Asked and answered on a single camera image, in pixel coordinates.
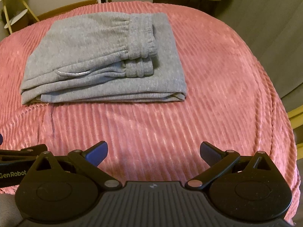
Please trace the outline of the grey sweatpants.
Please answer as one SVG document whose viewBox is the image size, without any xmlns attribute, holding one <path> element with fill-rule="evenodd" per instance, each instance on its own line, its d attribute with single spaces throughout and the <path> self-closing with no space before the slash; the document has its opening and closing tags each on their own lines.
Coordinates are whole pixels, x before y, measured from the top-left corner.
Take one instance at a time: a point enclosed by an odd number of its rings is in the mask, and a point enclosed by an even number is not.
<svg viewBox="0 0 303 227">
<path fill-rule="evenodd" d="M 183 101 L 185 76 L 165 13 L 100 12 L 54 22 L 26 62 L 22 104 Z"/>
</svg>

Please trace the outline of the yellow two-tier side table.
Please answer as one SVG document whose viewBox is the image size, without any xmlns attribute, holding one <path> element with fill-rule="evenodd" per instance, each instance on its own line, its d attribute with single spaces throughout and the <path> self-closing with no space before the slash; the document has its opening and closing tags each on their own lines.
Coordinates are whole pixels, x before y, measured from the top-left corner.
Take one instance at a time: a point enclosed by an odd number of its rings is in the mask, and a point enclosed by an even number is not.
<svg viewBox="0 0 303 227">
<path fill-rule="evenodd" d="M 13 26 L 24 16 L 28 22 L 39 22 L 40 19 L 29 5 L 29 0 L 1 0 L 1 19 L 4 30 L 11 35 L 14 33 Z"/>
</svg>

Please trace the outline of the wooden bed frame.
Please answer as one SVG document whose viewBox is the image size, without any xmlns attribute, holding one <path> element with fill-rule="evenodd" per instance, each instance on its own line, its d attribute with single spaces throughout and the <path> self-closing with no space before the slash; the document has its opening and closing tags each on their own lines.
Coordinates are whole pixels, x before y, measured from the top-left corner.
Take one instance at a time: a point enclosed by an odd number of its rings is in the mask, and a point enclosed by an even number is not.
<svg viewBox="0 0 303 227">
<path fill-rule="evenodd" d="M 59 8 L 56 8 L 54 10 L 48 11 L 46 13 L 43 13 L 43 14 L 37 16 L 37 18 L 40 21 L 42 21 L 42 20 L 45 20 L 45 19 L 49 19 L 49 18 L 58 16 L 60 14 L 67 13 L 67 12 L 69 12 L 71 10 L 74 10 L 74 9 L 77 9 L 79 7 L 94 5 L 94 4 L 97 4 L 97 3 L 98 3 L 98 0 L 81 1 L 81 2 L 78 2 L 78 3 L 73 3 L 73 4 L 70 4 L 70 5 L 66 5 L 66 6 L 59 7 Z"/>
</svg>

